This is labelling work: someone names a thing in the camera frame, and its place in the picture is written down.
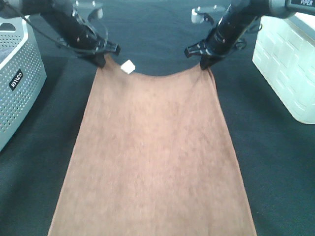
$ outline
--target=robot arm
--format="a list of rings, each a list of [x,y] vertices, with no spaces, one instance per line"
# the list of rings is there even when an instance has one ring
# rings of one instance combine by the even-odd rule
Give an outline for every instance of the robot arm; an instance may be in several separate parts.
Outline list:
[[[92,7],[90,10],[93,12],[97,8]],[[19,17],[19,13],[40,13],[69,46],[78,49],[85,59],[97,66],[105,65],[105,53],[118,55],[120,52],[119,45],[102,38],[90,24],[88,17],[84,19],[78,14],[70,0],[0,0],[0,17]]]
[[[229,55],[254,20],[263,15],[287,18],[295,12],[315,15],[315,0],[232,0],[207,38],[187,47],[185,55],[202,56],[200,66],[206,69]]]

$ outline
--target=white plastic container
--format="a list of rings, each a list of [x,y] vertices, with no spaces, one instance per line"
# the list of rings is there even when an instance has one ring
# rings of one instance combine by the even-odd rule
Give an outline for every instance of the white plastic container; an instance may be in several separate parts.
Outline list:
[[[315,124],[315,17],[262,17],[253,62],[292,116]]]
[[[11,25],[9,30],[4,24]],[[22,18],[0,18],[0,151],[20,126],[46,80],[33,30]]]

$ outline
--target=brown towel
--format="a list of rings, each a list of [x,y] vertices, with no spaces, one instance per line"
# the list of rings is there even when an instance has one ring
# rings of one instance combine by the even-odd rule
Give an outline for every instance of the brown towel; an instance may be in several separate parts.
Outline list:
[[[255,236],[210,71],[98,69],[49,236]]]

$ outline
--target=gray laundry basket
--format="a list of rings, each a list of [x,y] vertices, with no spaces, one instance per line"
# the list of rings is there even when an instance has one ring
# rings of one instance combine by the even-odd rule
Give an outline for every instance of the gray laundry basket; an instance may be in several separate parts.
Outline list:
[[[46,72],[32,28],[22,18],[0,18],[0,151],[31,109]]]

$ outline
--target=textured white panel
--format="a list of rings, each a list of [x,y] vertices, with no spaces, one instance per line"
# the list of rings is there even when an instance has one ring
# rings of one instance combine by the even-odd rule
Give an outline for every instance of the textured white panel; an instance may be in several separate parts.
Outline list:
[[[296,120],[315,124],[315,41],[290,20],[261,23],[254,64]]]

